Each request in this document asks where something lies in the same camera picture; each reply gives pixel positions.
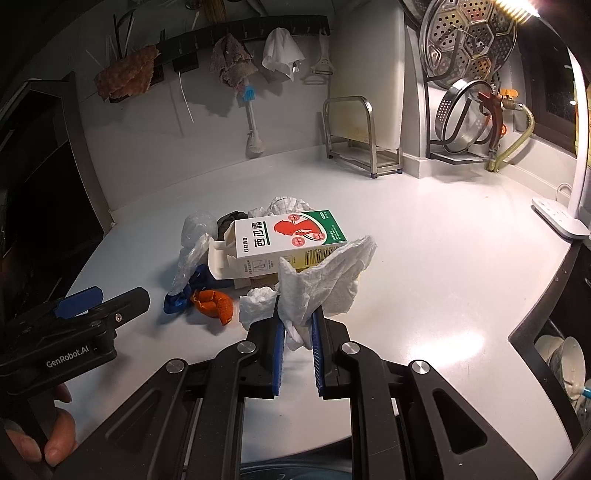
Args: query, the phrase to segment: human hand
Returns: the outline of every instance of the human hand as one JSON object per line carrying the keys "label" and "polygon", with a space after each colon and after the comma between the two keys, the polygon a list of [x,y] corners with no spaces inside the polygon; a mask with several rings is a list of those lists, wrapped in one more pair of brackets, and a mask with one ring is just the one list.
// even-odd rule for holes
{"label": "human hand", "polygon": [[[56,400],[64,403],[72,401],[72,396],[67,387],[62,384],[53,390]],[[76,443],[76,424],[74,418],[66,410],[56,408],[56,423],[53,426],[51,436],[44,448],[44,457],[51,466],[56,466],[71,454],[78,444]],[[29,463],[41,461],[41,449],[35,440],[24,433],[7,430],[8,437],[17,448],[21,456]]]}

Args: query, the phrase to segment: yellow hose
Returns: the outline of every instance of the yellow hose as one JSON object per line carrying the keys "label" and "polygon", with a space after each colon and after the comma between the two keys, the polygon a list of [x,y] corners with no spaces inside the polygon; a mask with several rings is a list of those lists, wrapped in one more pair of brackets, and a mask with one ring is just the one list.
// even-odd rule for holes
{"label": "yellow hose", "polygon": [[494,168],[492,171],[499,171],[499,167],[501,166],[501,164],[510,155],[512,155],[520,146],[522,146],[523,143],[525,142],[525,140],[527,140],[529,137],[531,137],[532,133],[534,133],[534,127],[535,127],[534,114],[531,113],[531,110],[529,108],[527,108],[525,105],[522,105],[522,107],[523,107],[523,111],[527,115],[527,123],[528,123],[527,130],[525,132],[523,132],[523,134],[521,134],[521,136],[516,140],[515,143],[513,143],[513,145],[511,145],[509,148],[507,148],[507,150],[505,150],[501,155],[499,155],[496,158]]}

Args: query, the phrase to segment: red silhouette logo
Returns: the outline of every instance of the red silhouette logo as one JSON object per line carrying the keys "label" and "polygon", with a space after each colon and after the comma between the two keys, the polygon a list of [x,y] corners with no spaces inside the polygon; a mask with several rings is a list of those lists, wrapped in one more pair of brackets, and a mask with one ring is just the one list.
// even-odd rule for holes
{"label": "red silhouette logo", "polygon": [[[274,226],[274,229],[278,233],[282,233],[283,235],[300,235],[308,240],[324,240],[326,235],[320,230],[320,227],[317,223],[309,218],[302,217],[300,215],[290,215],[289,221],[282,220],[281,222],[277,222]],[[296,244],[296,238],[294,238],[291,243],[294,244],[296,247],[301,247],[305,241],[303,238],[302,244]]]}

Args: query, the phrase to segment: paper carton box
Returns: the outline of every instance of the paper carton box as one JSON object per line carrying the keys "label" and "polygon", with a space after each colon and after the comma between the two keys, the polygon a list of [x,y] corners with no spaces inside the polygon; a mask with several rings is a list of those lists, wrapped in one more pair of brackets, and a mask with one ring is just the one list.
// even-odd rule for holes
{"label": "paper carton box", "polygon": [[296,270],[322,262],[347,243],[329,210],[236,220],[209,244],[209,270],[219,280],[276,273],[279,257]]}

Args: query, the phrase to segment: black cloth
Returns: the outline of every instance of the black cloth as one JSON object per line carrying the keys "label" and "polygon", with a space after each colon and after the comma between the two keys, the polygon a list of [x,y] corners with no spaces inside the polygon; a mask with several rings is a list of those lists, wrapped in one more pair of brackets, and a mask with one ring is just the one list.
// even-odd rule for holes
{"label": "black cloth", "polygon": [[221,242],[223,240],[223,234],[230,228],[234,220],[244,220],[245,218],[248,218],[248,214],[238,211],[228,213],[220,218],[217,221],[217,241]]}

